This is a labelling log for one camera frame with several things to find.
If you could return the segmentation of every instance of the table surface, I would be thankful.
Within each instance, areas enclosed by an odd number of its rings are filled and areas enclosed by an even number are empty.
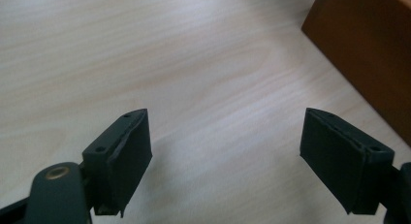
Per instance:
[[[153,159],[125,217],[94,223],[382,223],[299,157],[312,107],[411,159],[300,31],[313,1],[0,0],[0,207],[148,108]]]

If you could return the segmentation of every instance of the brown wooden block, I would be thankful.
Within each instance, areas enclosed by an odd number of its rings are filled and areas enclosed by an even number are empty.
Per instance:
[[[411,0],[315,0],[302,31],[411,145]]]

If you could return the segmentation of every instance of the light wood grain surface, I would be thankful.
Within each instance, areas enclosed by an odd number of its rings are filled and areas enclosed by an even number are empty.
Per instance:
[[[153,159],[94,223],[382,223],[299,157],[306,107],[411,151],[301,33],[314,0],[0,0],[0,207],[148,108]]]

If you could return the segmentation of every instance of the wooden table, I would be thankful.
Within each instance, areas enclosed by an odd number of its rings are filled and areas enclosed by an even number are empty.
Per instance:
[[[347,216],[299,157],[306,107],[411,151],[302,34],[314,0],[0,0],[0,207],[148,108],[153,159],[124,219],[382,223]]]

